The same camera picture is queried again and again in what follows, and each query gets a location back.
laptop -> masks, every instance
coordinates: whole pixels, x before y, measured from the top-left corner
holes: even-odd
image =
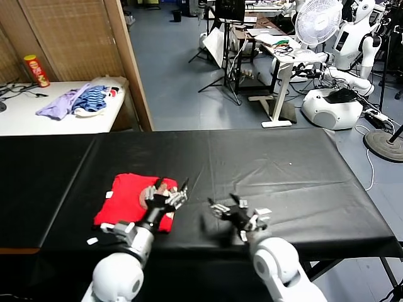
[[[257,36],[262,33],[269,33],[272,36],[283,36],[284,35],[284,33],[281,32],[280,30],[278,30],[277,28],[251,28],[251,29],[247,30],[247,32],[251,36]]]
[[[253,16],[245,16],[244,23],[256,23],[258,21],[258,17]]]

gray floor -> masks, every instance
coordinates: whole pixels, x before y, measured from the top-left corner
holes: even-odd
[[[172,23],[171,9],[162,5],[160,11],[133,9],[136,22],[130,37],[135,50],[140,75],[150,106],[156,130],[214,130],[261,128],[267,121],[258,103],[248,103],[240,96],[242,106],[231,101],[225,89],[210,88],[198,94],[203,86],[223,73],[216,65],[196,59],[188,60],[198,51],[199,34],[205,31],[206,23],[200,25],[196,18],[182,19]],[[253,69],[262,72],[267,81],[271,59],[259,56]],[[243,69],[252,68],[248,64]],[[403,100],[394,99],[396,88],[389,87],[385,94],[383,111],[394,120],[403,122]],[[379,100],[379,88],[371,95],[374,103]],[[302,98],[290,101],[300,106]],[[298,112],[298,123],[293,127],[313,127]],[[359,124],[371,126],[360,120]],[[355,130],[336,132],[337,146],[364,187],[371,181],[371,167],[366,159],[366,148],[362,136]],[[403,240],[403,204],[401,187],[403,165],[391,164],[370,155],[375,167],[375,184],[368,192],[379,211],[386,219],[399,240]],[[389,259],[396,279],[403,278],[403,265],[399,259]],[[390,290],[391,285],[379,259],[344,260],[315,282],[333,301],[379,301]]]

computer monitor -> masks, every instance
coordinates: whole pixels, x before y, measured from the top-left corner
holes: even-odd
[[[245,17],[245,0],[216,0],[215,17],[243,22]]]

black table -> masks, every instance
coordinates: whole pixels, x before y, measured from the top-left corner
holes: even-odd
[[[0,138],[0,291],[29,282],[94,135]]]
[[[114,251],[114,246],[88,246],[86,240],[114,240],[91,226],[113,178],[122,172],[178,182],[190,178],[189,201],[176,213],[172,232],[156,238],[146,268],[146,282],[161,288],[172,290],[186,279],[192,281],[189,288],[195,282],[213,287],[238,274],[240,288],[248,283],[249,289],[258,287],[255,293],[267,294],[240,240],[224,248],[200,231],[201,217],[209,233],[228,227],[210,214],[207,198],[226,203],[229,193],[247,199],[251,208],[273,211],[273,235],[294,244],[303,262],[321,261],[308,272],[312,279],[341,259],[403,257],[394,234],[321,129],[108,133],[94,139],[41,247],[41,261],[50,270],[85,275],[88,281],[95,263]],[[173,277],[167,272],[172,267],[182,274]],[[189,268],[196,272],[192,277]],[[148,299],[158,292],[146,288]]]

striped cloth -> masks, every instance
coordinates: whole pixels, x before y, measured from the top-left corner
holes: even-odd
[[[95,112],[106,107],[106,86],[98,85],[85,90],[74,103],[72,110],[82,108],[85,111]]]

